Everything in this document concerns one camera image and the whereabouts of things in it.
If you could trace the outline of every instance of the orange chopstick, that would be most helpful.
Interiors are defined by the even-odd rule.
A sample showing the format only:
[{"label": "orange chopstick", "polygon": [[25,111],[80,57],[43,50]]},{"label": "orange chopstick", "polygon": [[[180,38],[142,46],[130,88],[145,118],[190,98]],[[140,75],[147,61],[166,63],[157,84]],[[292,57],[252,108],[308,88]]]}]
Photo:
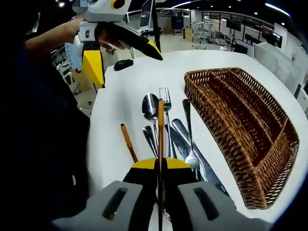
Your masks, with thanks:
[{"label": "orange chopstick", "polygon": [[158,160],[160,169],[164,158],[164,101],[158,103]]},{"label": "orange chopstick", "polygon": [[137,156],[135,154],[135,151],[134,151],[134,148],[133,148],[133,144],[130,141],[130,138],[129,138],[126,126],[124,124],[121,124],[121,129],[122,129],[122,132],[123,132],[123,136],[124,136],[126,145],[127,145],[128,149],[129,149],[129,152],[131,154],[131,157],[133,158],[134,163],[136,163],[136,162],[138,162],[138,158],[137,158]]},{"label": "orange chopstick", "polygon": [[158,230],[162,231],[163,227],[163,178],[162,178],[162,163],[164,158],[164,101],[158,103]]}]

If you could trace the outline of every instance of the black computer mouse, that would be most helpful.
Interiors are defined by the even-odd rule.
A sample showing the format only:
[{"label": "black computer mouse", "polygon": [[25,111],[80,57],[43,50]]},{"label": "black computer mouse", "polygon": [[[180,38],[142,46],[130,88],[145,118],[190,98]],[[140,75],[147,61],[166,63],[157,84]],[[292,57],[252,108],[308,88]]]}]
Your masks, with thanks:
[{"label": "black computer mouse", "polygon": [[131,59],[120,60],[115,63],[114,70],[120,71],[129,66],[132,66],[133,64],[134,64],[134,61],[132,61]]}]

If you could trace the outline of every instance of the desk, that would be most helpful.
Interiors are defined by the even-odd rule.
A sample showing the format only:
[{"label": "desk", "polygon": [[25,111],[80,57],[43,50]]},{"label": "desk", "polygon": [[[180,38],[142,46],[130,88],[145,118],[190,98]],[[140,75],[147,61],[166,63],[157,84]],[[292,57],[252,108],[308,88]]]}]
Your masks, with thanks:
[{"label": "desk", "polygon": [[[221,154],[214,138],[198,113],[192,108],[192,134],[201,153],[207,159],[218,178],[234,200],[237,210],[249,218],[261,218],[274,222],[288,207],[300,188],[308,167],[308,120],[290,91],[268,69],[247,55],[227,51],[178,51],[163,53],[163,61],[149,57],[134,60],[134,65],[115,72],[112,67],[106,71],[106,89],[98,91],[91,115],[88,142],[88,168],[91,180],[91,195],[114,180],[122,180],[133,160],[124,141],[120,125],[128,129],[139,160],[154,155],[146,142],[142,128],[150,125],[141,112],[142,99],[147,93],[159,95],[159,87],[169,87],[172,100],[170,119],[179,118],[184,124],[182,107],[184,75],[191,70],[240,67],[257,79],[276,98],[290,117],[300,139],[293,171],[275,204],[266,210],[249,210],[236,181]],[[156,230],[157,207],[149,230]],[[164,230],[171,230],[171,224],[164,217]]]},{"label": "desk", "polygon": [[250,43],[247,43],[243,40],[236,40],[236,44],[239,44],[239,45],[242,45],[244,47],[247,47],[247,55],[251,58],[254,58],[254,47],[250,44]]},{"label": "desk", "polygon": [[193,42],[193,32],[194,30],[192,28],[182,28],[182,35],[183,35],[183,39],[189,41],[189,42]]}]

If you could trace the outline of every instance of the spoon bowl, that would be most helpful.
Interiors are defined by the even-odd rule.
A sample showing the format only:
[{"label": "spoon bowl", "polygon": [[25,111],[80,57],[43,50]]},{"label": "spoon bowl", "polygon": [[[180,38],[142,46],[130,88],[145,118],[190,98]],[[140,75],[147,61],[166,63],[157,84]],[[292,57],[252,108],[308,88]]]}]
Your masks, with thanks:
[{"label": "spoon bowl", "polygon": [[158,146],[158,135],[156,129],[156,122],[158,120],[158,98],[156,95],[146,94],[142,100],[142,113],[144,118],[151,121],[154,126],[154,134],[156,139],[156,146]]}]

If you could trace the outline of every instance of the woven cutlery tray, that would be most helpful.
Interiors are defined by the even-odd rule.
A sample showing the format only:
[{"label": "woven cutlery tray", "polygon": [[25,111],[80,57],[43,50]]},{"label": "woven cutlery tray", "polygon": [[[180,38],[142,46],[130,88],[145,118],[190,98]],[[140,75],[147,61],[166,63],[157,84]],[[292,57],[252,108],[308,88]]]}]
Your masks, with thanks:
[{"label": "woven cutlery tray", "polygon": [[240,68],[188,72],[185,94],[218,143],[245,206],[269,208],[288,179],[299,146],[284,110]]}]

